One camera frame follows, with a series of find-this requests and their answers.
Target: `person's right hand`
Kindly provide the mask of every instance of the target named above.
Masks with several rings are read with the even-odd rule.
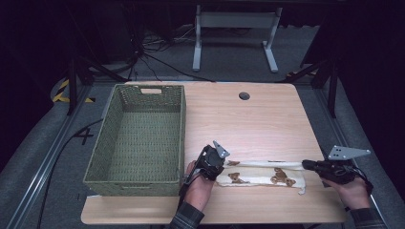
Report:
[[[352,210],[370,208],[367,185],[362,178],[356,177],[354,181],[347,184],[337,184],[325,178],[322,180],[334,188],[342,202]]]
[[[190,175],[196,161],[188,164],[186,174]],[[190,187],[185,194],[184,201],[197,208],[200,212],[205,208],[210,196],[211,190],[215,181],[205,179],[200,174],[195,175],[195,180],[191,183]]]

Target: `towel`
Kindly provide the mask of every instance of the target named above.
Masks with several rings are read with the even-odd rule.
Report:
[[[306,183],[301,162],[249,160],[226,161],[223,172],[217,176],[220,186],[284,186],[299,188],[305,193]]]

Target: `wire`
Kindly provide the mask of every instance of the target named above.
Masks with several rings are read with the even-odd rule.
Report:
[[[315,227],[317,227],[317,226],[319,226],[319,225],[321,225],[321,224],[319,224],[319,223],[312,224],[312,226],[310,226],[310,227],[307,228],[307,229],[313,229],[313,228],[315,228]]]
[[[135,66],[135,64],[131,67],[131,70],[129,71],[129,74],[128,74],[128,79],[131,79],[131,74],[132,74],[132,71],[134,70],[134,66]]]
[[[182,73],[182,74],[184,74],[184,75],[187,75],[187,76],[190,76],[190,77],[194,77],[194,78],[197,78],[197,79],[201,79],[201,80],[205,80],[205,81],[209,81],[209,82],[215,82],[215,80],[212,80],[212,79],[208,79],[208,78],[201,77],[201,76],[196,76],[196,75],[193,75],[193,74],[184,73],[184,72],[182,72],[182,71],[176,69],[175,67],[173,67],[173,66],[171,66],[171,65],[169,65],[169,64],[167,64],[167,63],[164,63],[163,61],[157,59],[156,57],[154,57],[154,56],[152,56],[152,55],[150,55],[150,54],[144,53],[144,55],[146,55],[146,56],[148,56],[148,57],[150,57],[150,58],[152,58],[152,59],[154,59],[154,60],[156,60],[156,61],[158,61],[158,62],[160,62],[160,63],[162,63],[162,64],[164,64],[164,65],[170,67],[171,69],[173,69],[173,70],[175,70],[175,71],[177,71],[177,72],[179,72],[179,73]]]
[[[152,38],[151,38],[151,39],[149,39],[149,41],[144,42],[144,43],[142,44],[142,46],[143,46],[143,48],[144,48],[144,50],[145,50],[146,52],[163,52],[163,51],[166,51],[167,49],[173,47],[175,44],[180,44],[180,43],[185,42],[185,41],[195,41],[195,40],[193,40],[193,39],[190,39],[190,38],[188,38],[188,37],[185,37],[187,34],[189,34],[189,33],[190,33],[191,31],[193,31],[194,29],[195,29],[195,27],[189,29],[188,31],[186,31],[186,32],[185,32],[183,35],[181,35],[180,37],[175,37],[175,38],[173,38],[173,41],[174,41],[174,42],[167,42],[166,40],[161,39],[160,37],[157,36],[156,39],[152,39]],[[147,34],[146,37],[149,37],[149,36],[153,37],[154,35],[155,35],[155,34]],[[156,49],[145,48],[145,46],[151,46],[151,45],[156,45],[156,44],[159,44],[159,46],[158,46]]]
[[[75,27],[77,28],[77,31],[80,33],[81,37],[83,38],[84,42],[86,43],[87,48],[89,48],[89,51],[92,53],[92,55],[93,55],[93,57],[95,58],[95,60],[96,60],[98,63],[100,63],[100,61],[97,59],[96,54],[93,52],[93,49],[92,49],[92,47],[90,46],[89,41],[86,39],[86,36],[84,35],[84,33],[82,32],[82,30],[80,29],[80,27],[77,25],[77,22],[75,21],[75,17],[74,17],[74,15],[72,14],[71,10],[69,9],[68,5],[66,5],[66,3],[63,4],[63,5],[65,6],[66,10],[68,11],[69,15],[71,16],[71,18],[72,18],[72,20],[73,20],[73,22],[74,22],[74,24],[75,24]]]
[[[124,72],[126,70],[131,69],[136,63],[137,63],[137,61],[133,60],[133,61],[131,61],[131,63],[129,63],[129,64],[127,64],[127,65],[125,65],[125,66],[123,66],[121,68],[114,69],[114,70],[109,70],[109,71],[113,72],[113,73],[122,73],[122,72]],[[105,75],[105,73],[102,73],[102,72],[99,72],[99,71],[91,71],[91,72],[92,72],[92,74],[94,76]]]
[[[53,175],[53,171],[54,168],[56,167],[56,163],[60,158],[60,155],[62,154],[62,151],[65,149],[65,147],[68,145],[68,143],[72,140],[72,138],[74,138],[76,135],[79,135],[80,133],[84,132],[87,128],[97,124],[98,122],[102,121],[103,119],[99,119],[95,122],[92,122],[88,125],[86,125],[85,127],[81,128],[80,130],[78,130],[74,135],[72,135],[71,137],[69,137],[69,139],[65,142],[65,144],[63,144],[62,148],[60,149],[59,153],[57,154],[56,160],[54,161],[53,167],[50,170],[50,174],[47,178],[47,186],[45,187],[45,194],[44,194],[44,198],[42,199],[42,204],[41,204],[41,210],[39,212],[39,218],[38,218],[38,222],[36,224],[36,228],[39,229],[41,228],[41,223],[42,223],[42,216],[44,214],[44,209],[45,209],[45,203],[47,201],[47,195],[50,189],[50,185],[51,185],[51,180],[52,180],[52,175]]]
[[[238,29],[238,28],[230,28],[230,29],[225,29],[224,31],[227,31],[231,34],[235,34],[238,36],[244,36],[247,35],[250,32],[251,28],[247,29]]]
[[[373,184],[367,179],[366,174],[359,168],[354,167],[354,172],[364,180],[364,182],[366,183],[367,186],[367,193],[369,194],[369,196],[372,194],[373,192]]]
[[[178,208],[177,208],[178,210],[179,210],[182,202],[184,201],[185,195],[186,195],[186,193],[188,191],[188,188],[190,187],[191,183],[194,182],[194,180],[196,180],[196,178],[200,177],[200,175],[201,175],[201,173],[197,173],[194,177],[192,177],[193,173],[195,171],[196,171],[196,164],[194,165],[193,170],[191,171],[189,177],[187,178],[187,181],[181,187],[181,192],[179,194],[179,203],[178,203]]]
[[[153,75],[155,76],[155,78],[156,78],[158,81],[161,82],[161,80],[158,78],[158,76],[156,75],[155,71],[154,71],[153,69],[151,69],[151,67],[149,66],[149,64],[148,64],[146,61],[144,61],[142,58],[139,58],[139,59],[140,59],[141,61],[143,61],[143,63],[146,64],[146,66],[148,67],[148,69],[150,69],[150,70],[152,71],[152,73],[153,73]]]

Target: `wicker basket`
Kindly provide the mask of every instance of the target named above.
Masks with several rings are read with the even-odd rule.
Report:
[[[183,86],[116,85],[83,182],[102,196],[177,196]]]

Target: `metal stand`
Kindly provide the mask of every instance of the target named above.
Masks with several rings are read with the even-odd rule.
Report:
[[[334,105],[336,100],[336,89],[337,89],[337,68],[335,62],[332,60],[324,60],[319,63],[310,65],[309,67],[304,68],[298,73],[289,73],[290,77],[287,77],[284,80],[277,81],[276,83],[292,83],[295,80],[302,78],[306,74],[312,73],[313,71],[318,70],[315,77],[311,81],[311,86],[314,89],[322,89],[325,83],[330,78],[330,90],[328,96],[328,109],[330,115],[333,118],[336,118],[334,112]]]
[[[276,12],[213,12],[201,11],[197,6],[196,12],[196,46],[194,49],[193,71],[200,70],[202,55],[201,28],[259,28],[270,29],[269,38],[263,42],[268,65],[273,73],[278,72],[271,45],[280,21],[282,8]]]
[[[123,78],[116,73],[111,72],[110,70],[104,68],[103,66],[91,61],[86,57],[78,57],[72,59],[69,66],[69,111],[68,115],[71,115],[77,105],[77,83],[76,76],[80,79],[83,85],[92,85],[95,81],[93,73],[89,70],[90,67],[95,68],[101,73],[109,76],[112,79],[115,79],[118,82],[128,82],[129,79]]]

